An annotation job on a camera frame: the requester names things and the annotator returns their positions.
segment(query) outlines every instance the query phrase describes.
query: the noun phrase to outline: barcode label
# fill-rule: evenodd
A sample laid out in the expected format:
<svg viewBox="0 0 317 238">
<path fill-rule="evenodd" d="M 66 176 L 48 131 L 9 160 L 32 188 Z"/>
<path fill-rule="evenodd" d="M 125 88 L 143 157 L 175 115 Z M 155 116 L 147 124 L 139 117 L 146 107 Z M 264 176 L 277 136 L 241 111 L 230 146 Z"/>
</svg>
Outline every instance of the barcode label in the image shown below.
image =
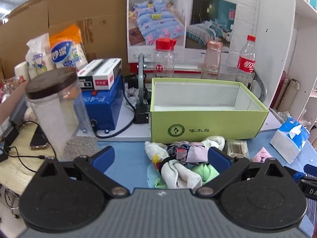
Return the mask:
<svg viewBox="0 0 317 238">
<path fill-rule="evenodd" d="M 9 128 L 10 122 L 9 122 L 10 117 L 4 120 L 4 122 L 0 125 L 0 135 L 4 133 L 4 131 Z"/>
</svg>

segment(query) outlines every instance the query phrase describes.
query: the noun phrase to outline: ceiling light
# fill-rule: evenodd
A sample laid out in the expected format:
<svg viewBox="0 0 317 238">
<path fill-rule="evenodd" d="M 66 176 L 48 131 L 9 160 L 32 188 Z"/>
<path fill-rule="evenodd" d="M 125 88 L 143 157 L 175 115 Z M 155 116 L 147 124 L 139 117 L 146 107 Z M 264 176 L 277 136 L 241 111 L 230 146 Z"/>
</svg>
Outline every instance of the ceiling light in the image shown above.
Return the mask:
<svg viewBox="0 0 317 238">
<path fill-rule="evenodd" d="M 7 14 L 9 14 L 10 12 L 11 12 L 11 11 L 6 10 L 6 9 L 0 7 L 0 13 L 3 13 L 3 14 L 5 14 L 5 15 L 7 15 Z"/>
</svg>

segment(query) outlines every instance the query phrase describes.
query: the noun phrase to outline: brown rug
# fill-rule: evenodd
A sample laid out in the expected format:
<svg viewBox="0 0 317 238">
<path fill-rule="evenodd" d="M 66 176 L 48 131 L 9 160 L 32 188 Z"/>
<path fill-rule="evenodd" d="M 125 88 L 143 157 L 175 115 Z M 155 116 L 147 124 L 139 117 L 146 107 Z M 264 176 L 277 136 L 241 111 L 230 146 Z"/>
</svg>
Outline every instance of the brown rug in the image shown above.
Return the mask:
<svg viewBox="0 0 317 238">
<path fill-rule="evenodd" d="M 144 42 L 144 38 L 139 28 L 132 28 L 129 30 L 129 42 L 131 46 L 134 46 L 140 42 Z"/>
</svg>

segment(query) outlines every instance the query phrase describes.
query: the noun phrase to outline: blue machine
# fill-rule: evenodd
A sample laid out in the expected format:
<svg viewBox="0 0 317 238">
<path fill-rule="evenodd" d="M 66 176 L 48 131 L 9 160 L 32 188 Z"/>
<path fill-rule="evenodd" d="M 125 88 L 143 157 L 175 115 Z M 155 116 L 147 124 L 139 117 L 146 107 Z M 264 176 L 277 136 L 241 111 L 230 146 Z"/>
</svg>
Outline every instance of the blue machine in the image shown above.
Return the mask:
<svg viewBox="0 0 317 238">
<path fill-rule="evenodd" d="M 118 75 L 110 90 L 83 91 L 82 96 L 90 121 L 97 121 L 97 129 L 115 130 L 123 100 L 123 77 Z"/>
</svg>

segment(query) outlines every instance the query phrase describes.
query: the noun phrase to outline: gray granular material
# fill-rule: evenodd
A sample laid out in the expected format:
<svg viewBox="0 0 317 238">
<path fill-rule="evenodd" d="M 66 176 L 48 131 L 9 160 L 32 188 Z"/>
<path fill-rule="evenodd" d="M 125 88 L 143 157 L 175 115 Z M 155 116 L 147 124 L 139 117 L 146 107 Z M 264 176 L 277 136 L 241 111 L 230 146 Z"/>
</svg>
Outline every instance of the gray granular material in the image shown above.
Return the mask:
<svg viewBox="0 0 317 238">
<path fill-rule="evenodd" d="M 81 155 L 93 156 L 98 151 L 96 137 L 76 136 L 66 143 L 63 159 L 73 161 L 76 157 Z"/>
</svg>

